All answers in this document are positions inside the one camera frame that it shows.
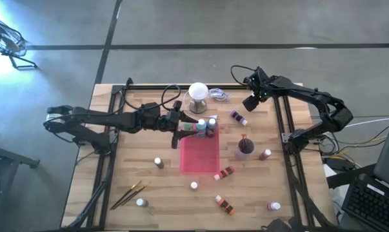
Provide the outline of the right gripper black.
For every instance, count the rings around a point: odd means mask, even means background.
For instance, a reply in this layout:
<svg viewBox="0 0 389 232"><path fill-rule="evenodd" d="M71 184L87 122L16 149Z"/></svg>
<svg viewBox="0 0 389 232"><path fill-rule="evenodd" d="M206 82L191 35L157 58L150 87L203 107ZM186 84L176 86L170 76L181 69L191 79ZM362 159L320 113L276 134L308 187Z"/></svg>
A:
<svg viewBox="0 0 389 232"><path fill-rule="evenodd" d="M243 101L243 106L247 111L253 111L260 102L267 101L271 96L268 94L269 76L261 67L257 67L253 74L245 77L243 83L252 91L251 95Z"/></svg>

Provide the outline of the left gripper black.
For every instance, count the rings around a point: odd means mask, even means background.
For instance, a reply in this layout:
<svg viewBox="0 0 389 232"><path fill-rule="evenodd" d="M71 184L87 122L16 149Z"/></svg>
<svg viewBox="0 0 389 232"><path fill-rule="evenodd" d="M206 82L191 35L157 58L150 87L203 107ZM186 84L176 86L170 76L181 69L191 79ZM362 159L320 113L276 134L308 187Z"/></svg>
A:
<svg viewBox="0 0 389 232"><path fill-rule="evenodd" d="M158 103L142 104L138 113L142 128L145 130L172 132L171 147L176 149L179 140L197 133L196 131L178 131L179 116L181 122L198 123L198 120L189 117L184 111L180 112L181 105L181 101L175 101L173 107L165 115L161 115L161 107Z"/></svg>

